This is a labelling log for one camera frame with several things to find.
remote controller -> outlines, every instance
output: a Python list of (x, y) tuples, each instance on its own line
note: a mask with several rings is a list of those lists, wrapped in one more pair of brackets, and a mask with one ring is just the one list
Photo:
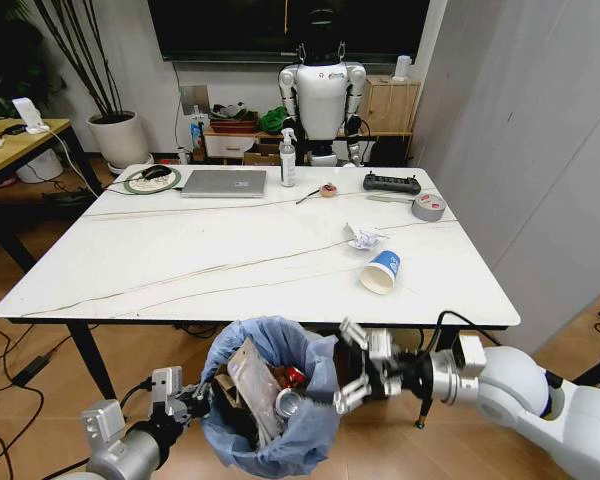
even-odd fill
[(388, 190), (391, 192), (403, 192), (417, 195), (421, 187), (416, 176), (407, 178), (380, 177), (369, 172), (364, 176), (362, 186), (365, 190)]

shelf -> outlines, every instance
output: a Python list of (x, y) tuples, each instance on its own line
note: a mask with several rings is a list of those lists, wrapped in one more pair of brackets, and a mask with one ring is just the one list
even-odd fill
[[(204, 130), (204, 134), (208, 137), (255, 137), (262, 139), (280, 139), (282, 135), (270, 135), (266, 132), (241, 132), (241, 133), (218, 133), (209, 127)], [(361, 133), (360, 137), (411, 137), (413, 132), (371, 132), (371, 135)], [(344, 135), (338, 135), (336, 140), (346, 140)]]

silver laptop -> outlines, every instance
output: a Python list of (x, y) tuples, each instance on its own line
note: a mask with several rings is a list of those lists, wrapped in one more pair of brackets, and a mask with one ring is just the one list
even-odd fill
[(194, 170), (182, 187), (183, 197), (257, 198), (264, 196), (264, 170)]

blue plastic bag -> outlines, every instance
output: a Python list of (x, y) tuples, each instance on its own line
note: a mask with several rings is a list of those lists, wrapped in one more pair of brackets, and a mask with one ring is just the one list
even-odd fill
[[(272, 366), (297, 366), (310, 379), (307, 391), (314, 394), (338, 390), (333, 348), (336, 337), (322, 337), (282, 317), (260, 317), (233, 322), (216, 337), (202, 371), (211, 380), (247, 337)], [(340, 416), (333, 407), (305, 399), (289, 419), (284, 433), (266, 447), (253, 451), (246, 438), (236, 435), (211, 406), (202, 420), (207, 441), (224, 465), (234, 464), (252, 475), (280, 478), (308, 475), (335, 441)]]

television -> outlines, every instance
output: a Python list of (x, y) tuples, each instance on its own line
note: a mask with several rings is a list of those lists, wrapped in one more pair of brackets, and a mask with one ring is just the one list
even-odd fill
[[(290, 63), (307, 0), (148, 0), (165, 61)], [(327, 0), (346, 58), (366, 64), (415, 60), (429, 0)]]

